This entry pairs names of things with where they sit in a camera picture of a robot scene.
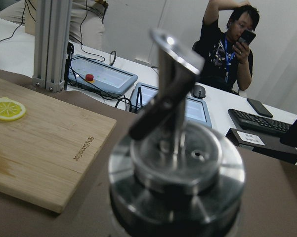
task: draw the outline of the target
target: computer mouse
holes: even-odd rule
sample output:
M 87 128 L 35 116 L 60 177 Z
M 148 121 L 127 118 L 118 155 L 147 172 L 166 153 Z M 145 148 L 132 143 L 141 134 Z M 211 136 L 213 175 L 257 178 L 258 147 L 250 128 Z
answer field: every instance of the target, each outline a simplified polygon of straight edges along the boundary
M 206 90 L 201 85 L 194 85 L 191 89 L 191 95 L 195 98 L 202 99 L 206 96 Z

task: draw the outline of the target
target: black keyboard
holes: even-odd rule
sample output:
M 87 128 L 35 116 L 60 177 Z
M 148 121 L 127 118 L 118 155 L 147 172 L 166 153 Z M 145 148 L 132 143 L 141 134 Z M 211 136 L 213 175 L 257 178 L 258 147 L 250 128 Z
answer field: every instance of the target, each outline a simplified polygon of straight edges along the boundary
M 291 126 L 291 124 L 285 122 L 252 115 L 235 109 L 229 109 L 228 113 L 233 121 L 238 123 L 242 129 L 250 129 L 277 137 L 285 134 Z

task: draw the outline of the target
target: lemon slice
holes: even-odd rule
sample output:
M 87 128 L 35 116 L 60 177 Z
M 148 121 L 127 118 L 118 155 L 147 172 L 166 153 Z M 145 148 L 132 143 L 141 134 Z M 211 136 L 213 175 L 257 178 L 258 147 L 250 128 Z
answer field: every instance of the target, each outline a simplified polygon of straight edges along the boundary
M 7 97 L 0 98 L 0 119 L 13 121 L 25 115 L 25 106 Z

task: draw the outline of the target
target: black smartphone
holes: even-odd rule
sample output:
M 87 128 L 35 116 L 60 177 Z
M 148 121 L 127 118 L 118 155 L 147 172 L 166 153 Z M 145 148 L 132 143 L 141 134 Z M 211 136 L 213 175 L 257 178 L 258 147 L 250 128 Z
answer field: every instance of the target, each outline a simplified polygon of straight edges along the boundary
M 257 112 L 257 114 L 266 116 L 268 118 L 273 117 L 273 115 L 267 110 L 266 107 L 264 107 L 264 105 L 260 101 L 250 99 L 250 98 L 247 98 L 247 101 L 253 107 L 253 109 Z
M 246 42 L 248 45 L 253 41 L 256 37 L 254 32 L 244 31 L 242 35 L 239 37 L 238 42 Z

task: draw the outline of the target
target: man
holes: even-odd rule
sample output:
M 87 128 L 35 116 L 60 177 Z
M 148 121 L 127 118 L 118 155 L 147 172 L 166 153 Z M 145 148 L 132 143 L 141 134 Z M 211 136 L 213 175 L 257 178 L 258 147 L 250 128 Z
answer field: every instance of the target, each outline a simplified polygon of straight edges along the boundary
M 23 10 L 32 5 L 32 2 L 32 0 L 17 1 L 2 10 L 0 18 L 21 24 Z M 82 44 L 85 46 L 102 50 L 103 18 L 107 7 L 107 0 L 73 0 L 69 39 L 76 43 L 83 41 Z
M 234 10 L 227 22 L 227 32 L 218 27 L 220 10 Z M 241 90 L 252 82 L 253 53 L 247 43 L 237 40 L 243 31 L 254 31 L 259 13 L 249 1 L 209 0 L 194 50 L 205 59 L 200 83 L 232 92 L 237 81 Z

